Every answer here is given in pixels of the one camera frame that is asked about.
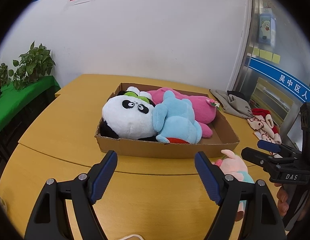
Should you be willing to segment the person's right hand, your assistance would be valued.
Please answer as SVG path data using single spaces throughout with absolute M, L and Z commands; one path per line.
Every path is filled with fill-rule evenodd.
M 289 209 L 289 204 L 288 204 L 288 193 L 285 191 L 284 186 L 279 183 L 275 183 L 275 187 L 278 187 L 279 190 L 277 192 L 277 199 L 278 199 L 278 211 L 279 214 L 284 217 Z

